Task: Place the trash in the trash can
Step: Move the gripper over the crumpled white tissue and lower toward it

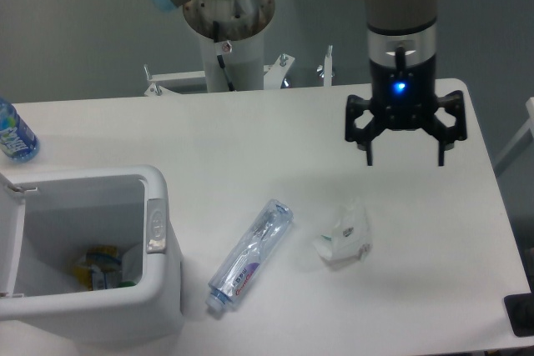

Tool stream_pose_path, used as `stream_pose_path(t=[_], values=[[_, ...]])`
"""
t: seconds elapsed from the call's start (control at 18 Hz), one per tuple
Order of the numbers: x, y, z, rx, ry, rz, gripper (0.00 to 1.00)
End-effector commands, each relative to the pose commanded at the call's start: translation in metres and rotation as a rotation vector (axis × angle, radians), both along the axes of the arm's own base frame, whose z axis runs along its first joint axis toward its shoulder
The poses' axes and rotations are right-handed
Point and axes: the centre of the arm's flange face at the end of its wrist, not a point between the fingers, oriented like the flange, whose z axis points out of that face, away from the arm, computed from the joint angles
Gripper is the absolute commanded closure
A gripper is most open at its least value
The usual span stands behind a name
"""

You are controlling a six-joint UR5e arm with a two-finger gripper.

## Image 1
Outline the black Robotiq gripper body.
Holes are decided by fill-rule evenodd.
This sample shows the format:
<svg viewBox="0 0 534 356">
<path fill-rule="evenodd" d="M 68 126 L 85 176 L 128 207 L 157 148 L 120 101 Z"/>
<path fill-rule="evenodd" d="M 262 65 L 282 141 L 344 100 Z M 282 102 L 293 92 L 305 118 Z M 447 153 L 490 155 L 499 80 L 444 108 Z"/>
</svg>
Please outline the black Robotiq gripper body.
<svg viewBox="0 0 534 356">
<path fill-rule="evenodd" d="M 436 122 L 436 57 L 408 67 L 403 73 L 371 61 L 370 74 L 370 111 L 377 127 L 415 130 Z"/>
</svg>

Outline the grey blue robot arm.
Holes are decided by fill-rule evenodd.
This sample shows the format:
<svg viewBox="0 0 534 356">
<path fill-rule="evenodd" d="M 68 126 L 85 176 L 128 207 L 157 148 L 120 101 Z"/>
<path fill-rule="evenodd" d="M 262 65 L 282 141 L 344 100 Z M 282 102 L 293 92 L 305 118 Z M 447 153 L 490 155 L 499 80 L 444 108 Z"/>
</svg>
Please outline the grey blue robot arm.
<svg viewBox="0 0 534 356">
<path fill-rule="evenodd" d="M 271 23 L 275 0 L 152 0 L 162 10 L 181 8 L 204 44 L 211 92 L 264 88 L 263 56 L 245 43 L 259 41 Z M 372 94 L 348 97 L 345 140 L 371 153 L 385 130 L 421 129 L 444 154 L 467 137 L 460 91 L 439 97 L 436 80 L 437 0 L 363 0 Z"/>
</svg>

